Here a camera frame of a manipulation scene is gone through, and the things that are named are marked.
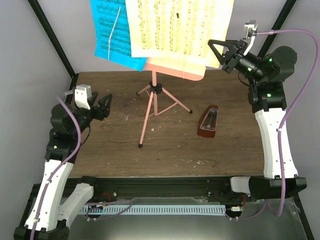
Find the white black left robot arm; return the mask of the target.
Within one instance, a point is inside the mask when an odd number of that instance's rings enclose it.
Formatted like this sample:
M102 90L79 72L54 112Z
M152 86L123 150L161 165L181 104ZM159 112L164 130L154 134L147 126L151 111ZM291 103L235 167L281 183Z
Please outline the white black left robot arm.
M92 120L103 121L110 114L112 94L98 101L97 96L97 92L77 89L74 91L75 108L62 100L52 108L43 177L27 219L14 231L15 240L66 240L85 204L101 198L99 180L84 176L65 202L61 202L82 145L82 132L91 126Z

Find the blue sheet music booklet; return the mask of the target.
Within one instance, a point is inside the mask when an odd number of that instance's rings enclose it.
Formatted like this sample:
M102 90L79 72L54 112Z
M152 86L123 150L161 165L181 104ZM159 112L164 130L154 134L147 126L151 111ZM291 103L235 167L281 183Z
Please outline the blue sheet music booklet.
M145 57L132 57L130 27L124 0L91 0L95 27L95 56L142 71Z

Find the clear plastic metronome cover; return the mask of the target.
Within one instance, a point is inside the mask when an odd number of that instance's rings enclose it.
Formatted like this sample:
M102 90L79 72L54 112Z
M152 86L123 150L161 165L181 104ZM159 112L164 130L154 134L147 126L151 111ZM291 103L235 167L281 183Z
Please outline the clear plastic metronome cover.
M209 108L203 116L203 120L200 123L200 129L204 131L214 132L217 127L218 109Z

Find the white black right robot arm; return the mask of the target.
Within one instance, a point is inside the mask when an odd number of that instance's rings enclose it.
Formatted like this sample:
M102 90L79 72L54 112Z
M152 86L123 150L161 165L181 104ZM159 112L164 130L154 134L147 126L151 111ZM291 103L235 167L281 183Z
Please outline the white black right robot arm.
M255 200L289 198L307 187L293 162L286 121L287 102L284 81L295 71L297 53L289 46L258 57L250 53L243 40L208 41L208 46L222 66L237 70L248 79L248 102L257 121L264 154L263 176L234 176L222 188L223 198L236 200L240 193Z

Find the yellow sheet music page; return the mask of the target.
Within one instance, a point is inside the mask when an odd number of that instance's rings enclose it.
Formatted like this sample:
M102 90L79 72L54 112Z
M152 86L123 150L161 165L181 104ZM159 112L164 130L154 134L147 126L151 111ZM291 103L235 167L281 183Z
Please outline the yellow sheet music page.
M232 0L127 0L131 55L219 68L208 41L224 41Z

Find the red-brown wooden metronome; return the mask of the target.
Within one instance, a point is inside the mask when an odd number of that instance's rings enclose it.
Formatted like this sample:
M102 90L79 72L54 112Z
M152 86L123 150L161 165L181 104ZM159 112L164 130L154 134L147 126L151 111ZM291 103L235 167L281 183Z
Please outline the red-brown wooden metronome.
M218 119L217 105L211 104L202 113L197 124L197 135L203 138L214 138L217 129Z

